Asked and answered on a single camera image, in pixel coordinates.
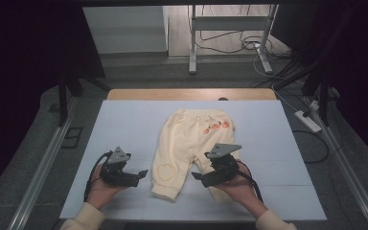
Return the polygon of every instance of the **white power strip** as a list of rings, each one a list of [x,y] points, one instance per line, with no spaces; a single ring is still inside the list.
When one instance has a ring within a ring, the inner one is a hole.
[[[294,113],[294,115],[298,118],[298,120],[300,120],[304,125],[306,125],[306,127],[309,128],[311,132],[316,133],[322,130],[321,127],[317,125],[309,116],[304,117],[303,114],[304,112],[301,110]]]

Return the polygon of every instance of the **pants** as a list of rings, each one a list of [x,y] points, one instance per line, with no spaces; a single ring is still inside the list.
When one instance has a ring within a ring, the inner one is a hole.
[[[214,169],[204,155],[215,143],[234,143],[234,123],[218,109],[180,108],[166,121],[160,134],[152,167],[152,192],[165,199],[175,200],[188,170],[196,163],[202,174]],[[231,153],[239,158],[239,153]],[[210,191],[216,202],[231,200],[214,187]]]

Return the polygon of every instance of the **light blue surface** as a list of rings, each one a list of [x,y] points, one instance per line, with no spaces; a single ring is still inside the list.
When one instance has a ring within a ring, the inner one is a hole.
[[[151,166],[159,133],[178,108],[220,108],[235,122],[241,160],[258,182],[265,205],[282,219],[326,219],[279,101],[104,101],[60,217],[75,216],[97,159],[120,146],[132,153],[124,171],[149,170],[137,188],[103,208],[109,219],[127,221],[250,221],[237,203],[217,204],[190,172],[175,202],[151,193]]]

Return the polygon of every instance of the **white wall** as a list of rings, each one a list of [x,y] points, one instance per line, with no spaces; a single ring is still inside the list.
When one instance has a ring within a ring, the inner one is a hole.
[[[99,54],[167,51],[164,7],[83,8]]]

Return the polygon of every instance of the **wooden floor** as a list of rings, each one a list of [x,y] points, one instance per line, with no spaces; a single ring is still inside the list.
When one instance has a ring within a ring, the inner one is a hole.
[[[168,6],[166,7],[169,17],[169,57],[185,57],[189,55],[191,45],[190,21],[192,16],[191,6]],[[196,15],[199,16],[267,16],[269,5],[204,5],[196,6]],[[216,50],[228,52],[225,54],[211,49],[202,49],[197,47],[198,56],[219,56],[219,55],[254,55],[254,50],[242,50],[241,40],[260,41],[259,37],[263,32],[236,32],[220,36],[213,39],[207,39],[212,36],[222,35],[228,32],[196,32],[195,42],[202,47],[209,47]],[[270,53],[287,54],[289,48],[274,38],[269,36],[266,48]]]

